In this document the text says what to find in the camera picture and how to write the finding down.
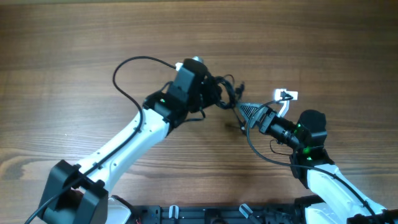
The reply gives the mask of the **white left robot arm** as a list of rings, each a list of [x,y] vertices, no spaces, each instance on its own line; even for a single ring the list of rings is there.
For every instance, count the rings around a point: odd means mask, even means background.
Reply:
[[[50,170],[38,209],[27,219],[45,223],[106,223],[113,217],[126,223],[132,215],[109,193],[121,176],[147,150],[189,121],[189,113],[203,112],[220,99],[215,79],[200,57],[186,58],[172,67],[175,80],[149,95],[132,121],[86,158],[71,165],[61,160]]]

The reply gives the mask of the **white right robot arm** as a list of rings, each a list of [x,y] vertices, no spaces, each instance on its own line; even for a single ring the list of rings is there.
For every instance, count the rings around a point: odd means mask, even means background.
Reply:
[[[238,103],[246,130],[258,128],[293,152],[286,164],[295,178],[314,193],[297,199],[301,223],[397,223],[397,210],[372,201],[350,183],[329,157],[324,142],[326,117],[316,110],[302,112],[297,123],[286,120],[268,104]]]

